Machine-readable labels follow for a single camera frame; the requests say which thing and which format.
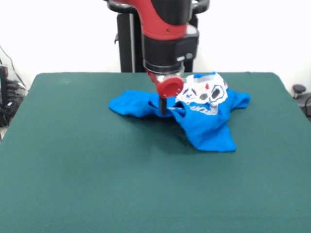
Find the green tabletop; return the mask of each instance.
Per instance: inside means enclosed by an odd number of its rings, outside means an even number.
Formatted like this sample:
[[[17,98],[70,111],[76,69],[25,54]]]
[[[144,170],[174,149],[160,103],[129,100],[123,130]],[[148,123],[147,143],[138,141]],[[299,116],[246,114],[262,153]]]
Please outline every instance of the green tabletop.
[[[234,153],[171,119],[111,112],[146,74],[40,74],[0,144],[0,233],[309,233],[311,126],[272,73],[221,73],[251,96]]]

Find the black cable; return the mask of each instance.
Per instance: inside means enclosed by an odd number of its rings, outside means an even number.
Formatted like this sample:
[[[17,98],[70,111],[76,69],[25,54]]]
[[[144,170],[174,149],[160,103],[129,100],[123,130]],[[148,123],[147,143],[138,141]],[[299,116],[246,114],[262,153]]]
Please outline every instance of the black cable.
[[[0,127],[8,127],[19,106],[25,98],[21,84],[17,80],[9,80],[6,76],[7,67],[0,67],[2,104],[0,104]]]
[[[0,49],[2,50],[2,52],[4,53],[4,55],[7,56],[7,57],[9,58],[9,60],[10,60],[10,62],[11,62],[12,69],[13,69],[14,73],[16,74],[17,78],[19,79],[19,81],[21,82],[21,84],[23,84],[24,87],[26,87],[25,83],[24,83],[23,80],[20,78],[20,76],[17,74],[17,72],[16,72],[16,70],[15,70],[15,68],[14,68],[14,64],[13,64],[12,58],[4,51],[4,49],[1,47],[1,45],[0,45]]]
[[[309,100],[311,100],[311,96],[309,98],[307,98],[306,102],[305,102],[305,111],[306,111],[307,117],[311,117],[311,115],[309,115],[309,113],[308,113],[308,102],[309,102]]]

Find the red gripper cap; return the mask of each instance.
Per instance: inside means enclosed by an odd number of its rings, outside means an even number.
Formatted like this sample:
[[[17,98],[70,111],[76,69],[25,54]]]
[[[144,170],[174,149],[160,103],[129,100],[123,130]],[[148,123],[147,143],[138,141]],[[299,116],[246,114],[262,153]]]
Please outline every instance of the red gripper cap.
[[[163,99],[177,96],[183,87],[183,80],[177,76],[172,76],[161,83],[156,83],[157,92]]]

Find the white wall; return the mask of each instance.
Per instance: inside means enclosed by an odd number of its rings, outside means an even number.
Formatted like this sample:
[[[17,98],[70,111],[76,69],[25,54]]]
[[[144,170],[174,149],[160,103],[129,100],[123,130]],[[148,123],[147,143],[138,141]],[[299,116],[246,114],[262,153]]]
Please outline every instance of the white wall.
[[[0,45],[28,85],[40,72],[120,71],[116,13],[104,1],[0,0],[0,9]],[[271,71],[288,90],[311,90],[310,12],[308,0],[211,0],[194,71]]]

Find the white graphic print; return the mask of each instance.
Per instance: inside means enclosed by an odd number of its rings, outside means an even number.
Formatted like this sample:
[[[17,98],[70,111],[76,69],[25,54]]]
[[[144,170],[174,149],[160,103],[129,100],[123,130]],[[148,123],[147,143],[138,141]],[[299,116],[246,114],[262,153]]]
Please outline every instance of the white graphic print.
[[[186,83],[182,92],[176,97],[176,102],[182,101],[190,106],[193,111],[201,112],[206,115],[217,115],[218,104],[228,98],[228,85],[218,73],[195,78],[190,75],[186,78]]]

